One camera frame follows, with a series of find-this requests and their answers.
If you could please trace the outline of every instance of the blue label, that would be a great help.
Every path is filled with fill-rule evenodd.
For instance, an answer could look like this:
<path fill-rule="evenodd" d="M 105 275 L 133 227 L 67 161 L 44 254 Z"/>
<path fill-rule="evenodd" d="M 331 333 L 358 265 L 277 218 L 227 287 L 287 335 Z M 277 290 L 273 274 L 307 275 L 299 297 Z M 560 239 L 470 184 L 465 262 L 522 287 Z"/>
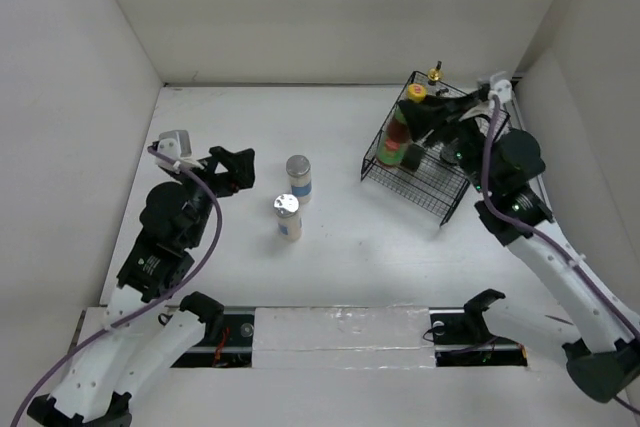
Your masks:
<path fill-rule="evenodd" d="M 311 193 L 311 182 L 303 187 L 295 187 L 292 185 L 291 193 L 296 197 L 304 197 L 305 195 L 309 195 Z"/>

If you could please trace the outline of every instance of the black metal rack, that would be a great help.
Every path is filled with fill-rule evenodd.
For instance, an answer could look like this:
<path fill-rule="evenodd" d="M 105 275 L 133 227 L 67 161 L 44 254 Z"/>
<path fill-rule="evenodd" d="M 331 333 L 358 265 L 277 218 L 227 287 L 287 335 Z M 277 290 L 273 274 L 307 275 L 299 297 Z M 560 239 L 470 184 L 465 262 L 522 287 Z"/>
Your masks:
<path fill-rule="evenodd" d="M 388 187 L 402 197 L 440 217 L 442 219 L 440 226 L 442 226 L 451 219 L 469 187 L 469 181 L 460 168 L 440 160 L 442 145 L 437 144 L 432 148 L 426 149 L 426 154 L 416 172 L 409 172 L 399 167 L 384 167 L 376 160 L 378 144 L 386 131 L 387 124 L 391 120 L 396 104 L 406 98 L 407 87 L 413 83 L 427 86 L 430 92 L 448 89 L 448 92 L 444 94 L 446 97 L 465 95 L 463 91 L 445 82 L 438 82 L 435 86 L 428 86 L 425 74 L 418 71 L 413 72 L 362 159 L 360 180 L 362 181 L 369 177 Z M 509 121 L 509 114 L 506 111 L 502 110 L 500 116 L 496 137 L 502 134 Z"/>

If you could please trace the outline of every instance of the salt shaker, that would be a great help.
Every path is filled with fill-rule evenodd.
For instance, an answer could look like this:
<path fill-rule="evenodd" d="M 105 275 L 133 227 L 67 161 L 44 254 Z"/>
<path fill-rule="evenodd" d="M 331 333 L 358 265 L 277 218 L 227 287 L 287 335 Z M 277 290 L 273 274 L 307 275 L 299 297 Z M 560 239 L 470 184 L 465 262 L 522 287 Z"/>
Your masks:
<path fill-rule="evenodd" d="M 291 194 L 276 197 L 273 208 L 278 217 L 280 234 L 288 240 L 298 240 L 302 235 L 302 218 L 300 217 L 300 202 Z"/>
<path fill-rule="evenodd" d="M 287 160 L 287 174 L 291 193 L 301 204 L 311 200 L 311 163 L 304 155 L 294 155 Z"/>

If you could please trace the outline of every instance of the pepper shaker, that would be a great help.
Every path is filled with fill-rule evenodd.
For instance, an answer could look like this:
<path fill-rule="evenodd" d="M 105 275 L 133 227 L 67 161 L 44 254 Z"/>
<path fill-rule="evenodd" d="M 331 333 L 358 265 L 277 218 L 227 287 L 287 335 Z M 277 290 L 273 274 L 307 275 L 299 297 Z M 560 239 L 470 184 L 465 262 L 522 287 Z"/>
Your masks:
<path fill-rule="evenodd" d="M 278 230 L 287 240 L 298 240 L 302 235 L 302 218 L 300 217 L 300 203 L 291 194 L 276 197 L 273 209 L 278 217 Z"/>
<path fill-rule="evenodd" d="M 306 204 L 311 200 L 311 162 L 304 155 L 294 155 L 287 160 L 287 174 L 291 193 L 298 202 Z"/>

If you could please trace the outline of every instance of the yellow bottle cap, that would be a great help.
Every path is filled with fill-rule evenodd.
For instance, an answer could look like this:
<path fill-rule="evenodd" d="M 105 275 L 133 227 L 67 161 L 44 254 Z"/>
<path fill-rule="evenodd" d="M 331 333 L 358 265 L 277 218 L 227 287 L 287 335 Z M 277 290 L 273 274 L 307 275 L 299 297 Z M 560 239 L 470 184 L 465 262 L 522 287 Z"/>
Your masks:
<path fill-rule="evenodd" d="M 422 102 L 427 96 L 427 88 L 420 84 L 410 84 L 407 87 L 407 97 L 414 102 Z"/>

